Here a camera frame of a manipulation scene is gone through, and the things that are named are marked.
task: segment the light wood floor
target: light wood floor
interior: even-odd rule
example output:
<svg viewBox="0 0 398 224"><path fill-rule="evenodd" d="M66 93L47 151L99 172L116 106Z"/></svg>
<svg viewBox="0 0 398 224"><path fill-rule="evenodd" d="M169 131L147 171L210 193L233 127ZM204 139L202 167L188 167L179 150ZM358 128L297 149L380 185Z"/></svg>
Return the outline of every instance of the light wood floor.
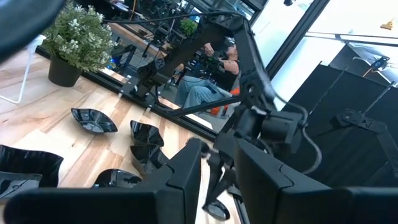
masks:
<svg viewBox="0 0 398 224"><path fill-rule="evenodd" d="M27 61L21 52L0 65L0 95L17 98ZM49 61L35 55L22 102L18 105L0 99L0 144L41 150L64 158L59 187L91 187L103 170L117 168L139 175L131 161L130 120L157 126L165 140L162 151L174 156L193 133L81 77L73 88L54 85L47 79ZM82 130L70 108L94 108L107 114L118 127L113 134L95 136ZM196 223L219 223L203 212L209 168L202 161L202 179ZM232 197L219 199L229 208L231 219L239 223Z"/></svg>

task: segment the white chair leg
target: white chair leg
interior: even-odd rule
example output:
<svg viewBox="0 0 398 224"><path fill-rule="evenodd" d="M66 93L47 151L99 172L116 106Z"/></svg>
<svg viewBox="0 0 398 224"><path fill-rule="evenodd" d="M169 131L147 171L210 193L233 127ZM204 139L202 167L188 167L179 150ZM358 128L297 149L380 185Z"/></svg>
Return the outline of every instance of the white chair leg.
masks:
<svg viewBox="0 0 398 224"><path fill-rule="evenodd" d="M2 98L4 100L7 100L8 102L11 102L11 103L20 103L21 102L22 95L24 94L24 90L25 90L27 74L29 73L29 67L30 67L30 64L32 63L33 55L34 55L34 52L35 52L35 49L34 50L28 49L28 50L29 50L29 58L27 60L27 66L25 68L24 79L22 80L22 86L21 86L21 90L19 91L18 100L15 101L15 100L12 100L12 99L9 99L9 98L7 98L5 96L1 96L0 95L0 98Z"/></svg>

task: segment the man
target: man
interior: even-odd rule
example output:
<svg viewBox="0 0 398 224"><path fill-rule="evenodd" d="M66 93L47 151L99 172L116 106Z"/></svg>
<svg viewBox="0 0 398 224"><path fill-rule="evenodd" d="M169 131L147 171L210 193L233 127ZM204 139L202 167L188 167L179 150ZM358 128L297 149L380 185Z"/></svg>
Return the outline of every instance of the man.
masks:
<svg viewBox="0 0 398 224"><path fill-rule="evenodd" d="M214 50L210 43L205 44L205 53L211 57L214 54ZM225 73L236 75L236 79L232 89L239 87L239 62L238 62L238 51L236 46L230 46L227 50L228 58L222 60L221 66L223 66ZM223 96L209 80L202 80L195 77L185 76L182 78L178 85L177 95L175 97L175 104L182 106L182 108L189 108L191 106L197 106L202 103L208 103L216 100L223 99Z"/></svg>

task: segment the potted plant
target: potted plant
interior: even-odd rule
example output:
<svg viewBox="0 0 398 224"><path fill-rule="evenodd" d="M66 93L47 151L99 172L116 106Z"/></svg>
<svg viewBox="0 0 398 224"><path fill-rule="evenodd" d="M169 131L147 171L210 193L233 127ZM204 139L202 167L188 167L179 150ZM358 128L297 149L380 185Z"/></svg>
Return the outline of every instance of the potted plant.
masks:
<svg viewBox="0 0 398 224"><path fill-rule="evenodd" d="M68 1L55 23L45 32L43 48L51 55L49 80L72 87L83 72L97 72L109 63L111 28L103 24L103 15Z"/></svg>
<svg viewBox="0 0 398 224"><path fill-rule="evenodd" d="M198 24L196 22L193 22L190 19L184 19L180 23L180 28L182 32L187 36L190 37L192 34L195 32L197 29Z"/></svg>

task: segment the black cable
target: black cable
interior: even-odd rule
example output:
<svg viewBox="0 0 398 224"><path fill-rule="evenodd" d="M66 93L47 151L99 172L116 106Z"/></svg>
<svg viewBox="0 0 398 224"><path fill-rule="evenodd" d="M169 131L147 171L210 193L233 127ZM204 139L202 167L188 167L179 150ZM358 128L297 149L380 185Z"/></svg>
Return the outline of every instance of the black cable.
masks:
<svg viewBox="0 0 398 224"><path fill-rule="evenodd" d="M310 174L313 171L315 171L319 167L319 165L321 164L322 152L321 152L320 148L317 146L317 144L315 144L315 142L312 141L312 139L308 136L308 134L307 134L307 132L305 130L305 127L307 127L308 111L303 106L300 106L300 105L297 105L295 103L291 103L291 102L288 102L288 101L284 100L277 93L275 93L275 96L276 96L276 98L278 98L281 102L285 103L286 105L293 106L293 107L299 109L302 112L303 119L301 120L301 125L302 125L303 137L308 141L308 143L310 143L312 145L312 147L314 148L315 152L317 153L317 158L315 159L315 162L313 163L313 165L309 169L307 169L307 170L302 172L303 174Z"/></svg>
<svg viewBox="0 0 398 224"><path fill-rule="evenodd" d="M245 19L245 21L249 22L246 17L243 15L234 12L234 11L219 11L219 12L205 12L205 13L196 13L196 14L185 14L185 15L179 15L179 16L172 16L172 17L166 17L166 18L161 18L161 19L151 19L148 21L114 21L114 20L107 20L105 19L104 22L110 22L110 23L117 23L117 24L144 24L144 23L149 23L149 22L159 22L159 21L165 21L165 20L170 20L170 19L179 19L179 18L184 18L184 17L191 17L191 16L217 16L217 15L236 15L236 16L241 16L242 18Z"/></svg>

